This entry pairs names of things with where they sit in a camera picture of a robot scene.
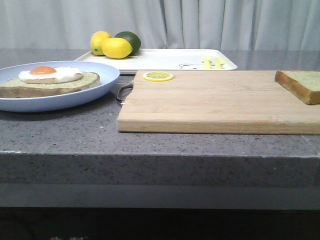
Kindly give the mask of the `wooden cutting board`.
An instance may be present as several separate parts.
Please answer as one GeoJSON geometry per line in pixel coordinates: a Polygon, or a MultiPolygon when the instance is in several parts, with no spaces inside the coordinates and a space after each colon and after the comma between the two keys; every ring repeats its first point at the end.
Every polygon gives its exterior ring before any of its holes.
{"type": "Polygon", "coordinates": [[[175,70],[149,81],[139,70],[117,117],[120,132],[317,135],[320,107],[275,81],[273,70],[175,70]]]}

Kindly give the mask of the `green lime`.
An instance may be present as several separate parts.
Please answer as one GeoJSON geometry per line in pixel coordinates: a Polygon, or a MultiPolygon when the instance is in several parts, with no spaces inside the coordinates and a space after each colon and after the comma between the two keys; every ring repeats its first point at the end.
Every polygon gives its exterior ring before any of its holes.
{"type": "Polygon", "coordinates": [[[115,35],[115,37],[125,39],[130,43],[130,45],[132,47],[132,51],[131,51],[130,55],[134,55],[141,48],[142,42],[141,42],[140,38],[135,33],[131,32],[131,31],[121,31],[121,32],[117,33],[115,35]]]}

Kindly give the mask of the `bread slice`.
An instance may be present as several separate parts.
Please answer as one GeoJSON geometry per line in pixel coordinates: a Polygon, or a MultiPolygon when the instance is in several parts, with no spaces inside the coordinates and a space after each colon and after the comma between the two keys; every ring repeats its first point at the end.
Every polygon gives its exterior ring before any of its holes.
{"type": "Polygon", "coordinates": [[[319,70],[277,70],[274,79],[305,104],[320,104],[319,70]]]}
{"type": "Polygon", "coordinates": [[[25,83],[18,77],[0,84],[1,98],[38,98],[80,92],[100,85],[100,76],[95,72],[84,72],[83,77],[63,83],[25,83]]]}

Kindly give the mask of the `white curtain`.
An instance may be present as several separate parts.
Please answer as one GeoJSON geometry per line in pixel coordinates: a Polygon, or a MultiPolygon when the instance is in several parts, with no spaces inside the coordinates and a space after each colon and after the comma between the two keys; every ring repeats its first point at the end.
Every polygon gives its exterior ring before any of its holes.
{"type": "Polygon", "coordinates": [[[137,34],[144,48],[317,51],[317,0],[3,0],[4,49],[88,49],[91,35],[137,34]]]}

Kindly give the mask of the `blue round plate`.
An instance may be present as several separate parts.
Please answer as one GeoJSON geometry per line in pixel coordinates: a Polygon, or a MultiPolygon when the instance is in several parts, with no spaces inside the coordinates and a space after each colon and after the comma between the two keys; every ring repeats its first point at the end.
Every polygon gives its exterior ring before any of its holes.
{"type": "Polygon", "coordinates": [[[111,65],[90,61],[61,60],[34,62],[2,68],[0,70],[0,82],[4,83],[17,77],[21,71],[31,70],[37,66],[75,67],[84,72],[94,72],[100,76],[100,85],[78,92],[55,96],[1,98],[0,109],[2,111],[33,113],[62,110],[79,106],[107,94],[115,86],[117,78],[120,76],[120,71],[111,65]]]}

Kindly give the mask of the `yellow lemon slice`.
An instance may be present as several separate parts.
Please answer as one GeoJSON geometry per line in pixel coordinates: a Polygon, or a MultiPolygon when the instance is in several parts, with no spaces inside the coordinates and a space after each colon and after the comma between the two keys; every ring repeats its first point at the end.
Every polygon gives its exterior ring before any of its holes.
{"type": "Polygon", "coordinates": [[[143,79],[152,82],[166,82],[172,80],[175,76],[165,71],[149,71],[142,75],[143,79]]]}

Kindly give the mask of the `fried egg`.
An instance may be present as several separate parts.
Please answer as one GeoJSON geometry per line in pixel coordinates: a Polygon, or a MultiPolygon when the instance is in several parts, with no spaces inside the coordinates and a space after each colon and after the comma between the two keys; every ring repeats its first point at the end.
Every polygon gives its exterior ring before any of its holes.
{"type": "Polygon", "coordinates": [[[83,73],[75,67],[37,66],[21,71],[18,77],[27,84],[58,84],[79,80],[83,73]]]}

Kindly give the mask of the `white rectangular tray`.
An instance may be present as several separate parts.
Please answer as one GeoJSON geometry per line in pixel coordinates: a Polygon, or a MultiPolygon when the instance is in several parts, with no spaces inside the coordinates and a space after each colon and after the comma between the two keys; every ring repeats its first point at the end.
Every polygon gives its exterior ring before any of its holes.
{"type": "Polygon", "coordinates": [[[104,55],[87,52],[77,61],[97,62],[113,66],[122,74],[134,75],[139,70],[200,70],[204,71],[204,58],[211,60],[210,69],[235,70],[235,65],[215,49],[148,49],[141,48],[134,55],[123,59],[112,59],[104,55]]]}

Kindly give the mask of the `front yellow lemon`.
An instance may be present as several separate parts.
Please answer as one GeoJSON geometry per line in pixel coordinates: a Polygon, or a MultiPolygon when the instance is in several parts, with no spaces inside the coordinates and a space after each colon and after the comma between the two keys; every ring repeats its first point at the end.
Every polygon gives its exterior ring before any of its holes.
{"type": "Polygon", "coordinates": [[[101,44],[102,52],[105,56],[111,59],[123,59],[132,53],[131,44],[119,37],[107,38],[101,44]]]}

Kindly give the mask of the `back yellow lemon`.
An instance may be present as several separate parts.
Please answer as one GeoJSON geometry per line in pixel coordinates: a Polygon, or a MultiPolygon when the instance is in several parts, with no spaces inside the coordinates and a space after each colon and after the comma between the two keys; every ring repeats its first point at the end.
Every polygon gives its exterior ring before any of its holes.
{"type": "Polygon", "coordinates": [[[90,47],[91,51],[96,56],[104,55],[102,51],[102,43],[106,40],[111,38],[112,35],[106,31],[97,31],[95,32],[90,38],[90,47]]]}

